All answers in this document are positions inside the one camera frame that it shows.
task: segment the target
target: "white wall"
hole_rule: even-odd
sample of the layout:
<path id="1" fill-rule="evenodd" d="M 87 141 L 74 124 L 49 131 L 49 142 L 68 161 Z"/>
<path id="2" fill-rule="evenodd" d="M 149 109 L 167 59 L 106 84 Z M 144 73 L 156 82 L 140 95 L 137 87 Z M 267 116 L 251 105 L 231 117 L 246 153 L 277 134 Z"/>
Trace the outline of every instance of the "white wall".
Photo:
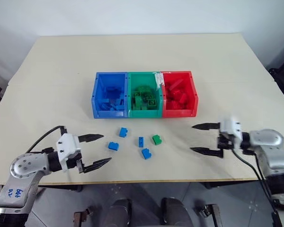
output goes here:
<path id="1" fill-rule="evenodd" d="M 234 32 L 278 67 L 284 0 L 0 0 L 0 77 L 14 75 L 40 35 Z"/>

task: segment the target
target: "red bin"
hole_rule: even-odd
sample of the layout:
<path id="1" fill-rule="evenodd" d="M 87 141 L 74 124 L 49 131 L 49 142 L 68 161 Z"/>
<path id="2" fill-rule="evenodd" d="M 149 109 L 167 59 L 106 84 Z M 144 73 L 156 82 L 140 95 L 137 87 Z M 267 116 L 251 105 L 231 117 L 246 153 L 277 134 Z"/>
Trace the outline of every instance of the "red bin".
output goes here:
<path id="1" fill-rule="evenodd" d="M 195 117 L 198 94 L 191 71 L 163 73 L 163 117 Z"/>

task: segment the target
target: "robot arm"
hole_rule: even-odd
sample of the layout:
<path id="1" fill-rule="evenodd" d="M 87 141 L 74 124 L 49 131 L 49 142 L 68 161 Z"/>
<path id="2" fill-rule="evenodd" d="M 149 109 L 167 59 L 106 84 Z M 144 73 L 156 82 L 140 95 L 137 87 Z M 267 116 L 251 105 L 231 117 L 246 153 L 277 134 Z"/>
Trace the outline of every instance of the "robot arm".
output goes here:
<path id="1" fill-rule="evenodd" d="M 87 173 L 106 164 L 111 158 L 102 159 L 85 167 L 79 143 L 103 137 L 99 134 L 73 136 L 64 133 L 56 143 L 57 151 L 47 148 L 43 153 L 25 153 L 10 166 L 10 175 L 0 193 L 0 227 L 23 227 L 33 207 L 38 184 L 43 176 L 59 170 L 78 167 Z"/>
<path id="2" fill-rule="evenodd" d="M 220 123 L 203 123 L 193 126 L 199 130 L 219 129 L 218 148 L 191 148 L 204 155 L 223 158 L 223 150 L 231 149 L 237 156 L 239 149 L 244 155 L 256 156 L 259 172 L 263 177 L 264 192 L 271 201 L 272 207 L 284 209 L 284 137 L 275 130 L 263 129 L 260 131 L 242 132 L 241 124 L 233 118 L 225 119 Z M 272 213 L 275 226 L 278 223 L 277 212 Z"/>

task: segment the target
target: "gray floor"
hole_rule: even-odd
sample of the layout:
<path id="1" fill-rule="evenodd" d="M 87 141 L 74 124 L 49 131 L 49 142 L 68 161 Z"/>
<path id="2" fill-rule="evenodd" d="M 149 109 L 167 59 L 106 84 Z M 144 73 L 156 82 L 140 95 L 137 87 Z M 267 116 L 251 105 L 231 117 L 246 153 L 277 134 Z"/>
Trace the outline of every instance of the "gray floor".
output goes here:
<path id="1" fill-rule="evenodd" d="M 42 191 L 29 216 L 27 227 L 71 227 L 73 213 L 92 206 L 94 215 L 82 227 L 97 227 L 109 206 L 117 199 L 133 201 L 131 226 L 160 223 L 160 203 L 163 197 L 175 197 L 183 202 L 195 227 L 213 227 L 211 217 L 199 219 L 194 213 L 194 201 L 217 203 L 224 227 L 269 227 L 269 203 L 258 182 L 241 183 L 206 189 L 201 183 L 129 183 L 85 185 L 81 192 L 62 189 Z"/>

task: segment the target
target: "white table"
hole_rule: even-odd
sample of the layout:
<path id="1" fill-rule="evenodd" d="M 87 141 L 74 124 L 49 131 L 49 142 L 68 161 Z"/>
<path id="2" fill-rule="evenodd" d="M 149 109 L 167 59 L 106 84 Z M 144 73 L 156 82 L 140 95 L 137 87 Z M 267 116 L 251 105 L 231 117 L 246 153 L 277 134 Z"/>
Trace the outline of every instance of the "white table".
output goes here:
<path id="1" fill-rule="evenodd" d="M 90 96 L 98 71 L 190 70 L 199 96 L 196 118 L 94 119 Z M 149 181 L 233 181 L 255 179 L 230 151 L 224 159 L 203 156 L 189 147 L 216 147 L 217 131 L 192 125 L 237 116 L 244 131 L 271 128 L 284 135 L 284 95 L 240 34 L 113 35 L 41 37 L 0 104 L 0 184 L 11 161 L 56 125 L 69 133 L 105 135 L 81 143 L 83 162 L 112 157 L 101 169 L 78 174 L 62 171 L 41 184 Z M 120 138 L 120 127 L 128 137 Z M 155 146 L 151 136 L 163 143 Z M 144 136 L 153 156 L 144 160 L 137 146 Z M 55 146 L 56 132 L 36 147 Z M 107 148 L 120 144 L 117 152 Z M 255 163 L 253 157 L 244 156 Z"/>

